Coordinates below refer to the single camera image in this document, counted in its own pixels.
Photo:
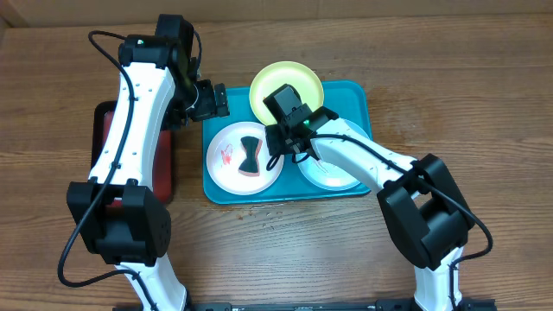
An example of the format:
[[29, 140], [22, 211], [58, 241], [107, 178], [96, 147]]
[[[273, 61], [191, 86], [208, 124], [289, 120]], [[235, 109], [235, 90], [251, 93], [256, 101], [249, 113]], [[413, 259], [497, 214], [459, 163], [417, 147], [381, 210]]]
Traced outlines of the orange and green sponge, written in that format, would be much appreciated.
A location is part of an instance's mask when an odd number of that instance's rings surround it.
[[258, 154], [263, 142], [254, 136], [244, 136], [240, 139], [240, 142], [245, 152], [245, 159], [238, 167], [239, 173], [250, 177], [259, 176]]

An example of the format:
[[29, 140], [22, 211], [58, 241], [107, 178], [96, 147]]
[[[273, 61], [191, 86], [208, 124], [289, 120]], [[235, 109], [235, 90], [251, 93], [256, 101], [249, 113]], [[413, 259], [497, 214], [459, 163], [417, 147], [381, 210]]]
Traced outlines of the white plastic plate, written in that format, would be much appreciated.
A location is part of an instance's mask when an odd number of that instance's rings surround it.
[[[279, 177], [283, 169], [281, 157], [273, 169], [266, 168], [271, 155], [266, 144], [265, 126], [254, 122], [238, 122], [220, 130], [207, 148], [207, 172], [217, 186], [230, 194], [251, 195], [269, 188]], [[260, 175], [245, 176], [239, 173], [238, 167], [245, 159], [245, 152], [240, 139], [254, 136], [263, 144], [258, 154]]]

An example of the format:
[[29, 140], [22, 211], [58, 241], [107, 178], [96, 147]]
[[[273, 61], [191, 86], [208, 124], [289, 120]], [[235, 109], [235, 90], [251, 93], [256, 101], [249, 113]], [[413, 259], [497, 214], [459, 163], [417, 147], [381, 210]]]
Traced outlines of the green plastic plate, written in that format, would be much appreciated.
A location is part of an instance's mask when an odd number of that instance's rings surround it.
[[249, 100], [251, 110], [263, 125], [273, 125], [272, 117], [263, 100], [280, 86], [293, 86], [300, 99], [315, 111], [323, 106], [324, 91], [321, 80], [309, 67], [294, 61], [279, 61], [263, 68], [253, 79]]

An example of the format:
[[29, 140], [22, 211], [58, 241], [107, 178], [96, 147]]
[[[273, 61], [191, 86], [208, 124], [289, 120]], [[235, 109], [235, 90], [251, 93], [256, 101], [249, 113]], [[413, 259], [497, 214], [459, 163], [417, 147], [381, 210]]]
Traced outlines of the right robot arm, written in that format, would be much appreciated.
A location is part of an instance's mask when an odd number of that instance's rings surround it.
[[326, 107], [311, 110], [284, 84], [263, 100], [276, 120], [266, 127], [273, 159], [304, 153], [333, 164], [373, 191], [391, 240], [415, 267], [421, 310], [459, 310], [459, 264], [475, 217], [444, 162], [417, 160], [360, 135]]

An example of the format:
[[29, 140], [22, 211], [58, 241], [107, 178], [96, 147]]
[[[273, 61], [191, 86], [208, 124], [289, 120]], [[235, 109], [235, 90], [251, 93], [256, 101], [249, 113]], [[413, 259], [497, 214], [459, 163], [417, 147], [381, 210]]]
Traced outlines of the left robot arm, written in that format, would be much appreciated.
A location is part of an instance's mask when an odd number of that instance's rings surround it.
[[[224, 85], [200, 80], [201, 45], [181, 15], [161, 14], [153, 35], [122, 37], [117, 56], [120, 87], [110, 129], [85, 182], [72, 182], [67, 206], [75, 229], [57, 267], [62, 284], [80, 288], [124, 275], [144, 310], [183, 310], [187, 290], [168, 258], [169, 211], [154, 194], [156, 148], [163, 130], [230, 114]], [[72, 282], [64, 266], [77, 238], [114, 270]]]

